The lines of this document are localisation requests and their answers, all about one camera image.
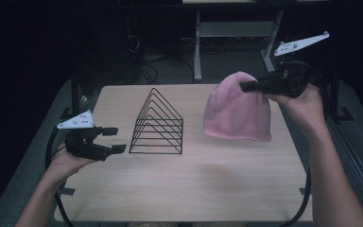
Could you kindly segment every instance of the black wire rack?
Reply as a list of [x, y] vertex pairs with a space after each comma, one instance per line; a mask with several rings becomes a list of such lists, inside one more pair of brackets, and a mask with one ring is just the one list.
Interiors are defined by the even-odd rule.
[[129, 153], [182, 154], [182, 129], [181, 115], [152, 88], [135, 121]]

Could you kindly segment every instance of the hand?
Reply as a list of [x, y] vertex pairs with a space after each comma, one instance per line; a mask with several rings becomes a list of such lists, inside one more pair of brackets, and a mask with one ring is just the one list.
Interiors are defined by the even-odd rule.
[[325, 125], [320, 89], [312, 84], [308, 84], [305, 91], [296, 98], [280, 95], [267, 97], [284, 106], [305, 134]]
[[56, 153], [51, 161], [51, 165], [45, 172], [45, 178], [51, 183], [58, 185], [64, 183], [70, 176], [77, 173], [81, 168], [96, 162], [95, 160], [79, 158], [69, 153], [64, 147]]

